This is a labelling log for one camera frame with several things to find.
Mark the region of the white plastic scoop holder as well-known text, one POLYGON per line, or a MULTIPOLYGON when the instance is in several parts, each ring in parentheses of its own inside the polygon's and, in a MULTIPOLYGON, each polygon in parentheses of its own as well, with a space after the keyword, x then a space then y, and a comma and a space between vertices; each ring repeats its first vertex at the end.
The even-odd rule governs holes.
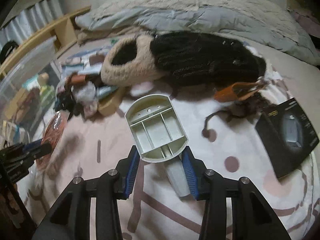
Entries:
POLYGON ((188 137, 169 97, 143 96, 129 107, 125 119, 142 161, 162 164, 178 197, 189 195, 181 157, 188 137))

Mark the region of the black mouse box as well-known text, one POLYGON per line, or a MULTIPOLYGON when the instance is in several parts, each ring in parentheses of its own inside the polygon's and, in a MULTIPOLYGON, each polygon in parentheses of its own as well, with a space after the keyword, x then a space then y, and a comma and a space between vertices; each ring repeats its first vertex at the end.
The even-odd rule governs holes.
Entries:
POLYGON ((319 137, 295 98, 265 108, 255 129, 276 177, 293 172, 319 144, 319 137))

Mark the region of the dark tangled yarn pile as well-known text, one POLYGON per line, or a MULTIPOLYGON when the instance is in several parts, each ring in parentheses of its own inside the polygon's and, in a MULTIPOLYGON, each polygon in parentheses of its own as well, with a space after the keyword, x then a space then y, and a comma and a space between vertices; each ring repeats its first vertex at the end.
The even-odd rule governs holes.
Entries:
POLYGON ((63 91, 57 94, 54 110, 58 111, 68 111, 71 115, 79 116, 83 111, 83 106, 81 103, 76 102, 71 91, 63 91))

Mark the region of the orange leather pouch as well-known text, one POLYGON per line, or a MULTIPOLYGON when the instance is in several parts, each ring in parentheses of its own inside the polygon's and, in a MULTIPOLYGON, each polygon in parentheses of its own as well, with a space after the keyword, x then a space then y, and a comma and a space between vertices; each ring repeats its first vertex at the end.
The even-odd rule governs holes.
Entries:
POLYGON ((220 103, 244 101, 266 87, 265 82, 236 82, 214 94, 214 99, 220 103))

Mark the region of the clear plastic storage bin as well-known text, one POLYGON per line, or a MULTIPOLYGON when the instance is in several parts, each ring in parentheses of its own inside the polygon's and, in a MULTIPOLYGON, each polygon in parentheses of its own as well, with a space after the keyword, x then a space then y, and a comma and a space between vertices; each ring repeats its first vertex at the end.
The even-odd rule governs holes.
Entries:
POLYGON ((28 52, 1 81, 1 138, 8 145, 40 138, 61 80, 51 37, 28 52))

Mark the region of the beige fluffy slipper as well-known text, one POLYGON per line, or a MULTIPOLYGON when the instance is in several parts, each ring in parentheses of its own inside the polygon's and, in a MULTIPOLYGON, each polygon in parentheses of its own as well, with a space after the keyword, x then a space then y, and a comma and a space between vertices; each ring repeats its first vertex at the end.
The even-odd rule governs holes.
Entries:
POLYGON ((104 59, 100 72, 102 82, 128 87, 163 77, 164 73, 156 68, 151 53, 152 41, 150 35, 121 38, 104 59))

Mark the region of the black visor cap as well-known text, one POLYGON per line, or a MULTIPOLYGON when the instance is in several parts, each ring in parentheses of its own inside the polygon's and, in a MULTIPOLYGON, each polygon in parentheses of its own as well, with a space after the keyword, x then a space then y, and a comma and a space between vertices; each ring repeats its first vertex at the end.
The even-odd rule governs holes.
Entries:
POLYGON ((19 45, 16 41, 14 40, 8 41, 1 49, 0 64, 2 64, 6 60, 6 58, 18 47, 19 45))

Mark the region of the black stitched garment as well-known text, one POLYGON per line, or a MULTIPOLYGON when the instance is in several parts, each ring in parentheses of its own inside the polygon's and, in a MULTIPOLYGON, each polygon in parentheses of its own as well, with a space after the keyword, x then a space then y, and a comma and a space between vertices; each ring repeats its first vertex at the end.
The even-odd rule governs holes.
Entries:
POLYGON ((180 86, 212 83, 224 88, 236 82, 256 82, 266 71, 266 61, 242 42, 213 34, 157 35, 150 50, 157 70, 180 86))

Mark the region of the wooden bed shelf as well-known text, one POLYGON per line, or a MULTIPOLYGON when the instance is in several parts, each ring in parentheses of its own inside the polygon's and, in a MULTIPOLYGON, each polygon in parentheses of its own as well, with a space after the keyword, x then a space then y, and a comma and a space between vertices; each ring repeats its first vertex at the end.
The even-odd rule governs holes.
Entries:
POLYGON ((22 57, 51 37, 56 37, 56 41, 54 42, 56 55, 62 55, 77 42, 76 31, 80 28, 76 25, 75 18, 89 12, 90 9, 91 7, 87 6, 68 13, 31 35, 1 65, 1 76, 6 76, 22 57))

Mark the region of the grey blue quilt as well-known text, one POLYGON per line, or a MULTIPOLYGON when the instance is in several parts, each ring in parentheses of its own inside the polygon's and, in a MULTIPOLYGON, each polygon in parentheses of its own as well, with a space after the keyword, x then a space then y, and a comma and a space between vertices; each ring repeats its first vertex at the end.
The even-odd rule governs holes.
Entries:
POLYGON ((319 52, 308 33, 268 0, 107 0, 75 22, 90 34, 107 35, 127 27, 226 33, 319 64, 319 52))

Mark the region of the grey curtain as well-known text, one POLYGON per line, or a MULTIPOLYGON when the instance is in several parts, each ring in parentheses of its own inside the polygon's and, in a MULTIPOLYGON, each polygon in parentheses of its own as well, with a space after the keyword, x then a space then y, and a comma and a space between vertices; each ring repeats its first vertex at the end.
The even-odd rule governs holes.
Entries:
POLYGON ((41 0, 17 15, 9 14, 1 25, 1 47, 9 41, 22 44, 64 14, 61 0, 41 0))

